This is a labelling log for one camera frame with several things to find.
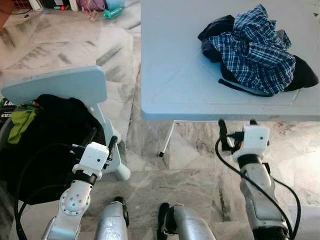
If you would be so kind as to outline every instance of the white plastic chair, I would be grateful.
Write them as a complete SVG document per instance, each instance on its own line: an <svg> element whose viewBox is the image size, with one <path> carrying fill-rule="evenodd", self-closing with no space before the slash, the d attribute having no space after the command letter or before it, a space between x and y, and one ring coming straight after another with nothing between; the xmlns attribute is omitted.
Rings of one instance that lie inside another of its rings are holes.
<svg viewBox="0 0 320 240"><path fill-rule="evenodd" d="M101 123L105 142L108 146L115 135L110 120L104 118L99 103L107 99L107 81L99 66L85 66L25 77L7 84L1 94L15 105L34 100L42 94L51 94L61 98L81 100ZM103 173L115 172L126 181L130 170L121 162L118 145L115 145L113 160Z"/></svg>

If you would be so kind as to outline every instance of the plaid fabric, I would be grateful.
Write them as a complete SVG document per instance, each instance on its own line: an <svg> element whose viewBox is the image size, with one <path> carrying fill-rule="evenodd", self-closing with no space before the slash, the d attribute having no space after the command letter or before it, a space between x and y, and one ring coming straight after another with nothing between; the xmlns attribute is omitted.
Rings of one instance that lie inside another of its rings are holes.
<svg viewBox="0 0 320 240"><path fill-rule="evenodd" d="M266 9L259 4L237 15L233 32L209 38L240 84L272 95L291 83L296 63L287 52L289 37L284 33L282 41L275 26L276 21L268 20Z"/></svg>

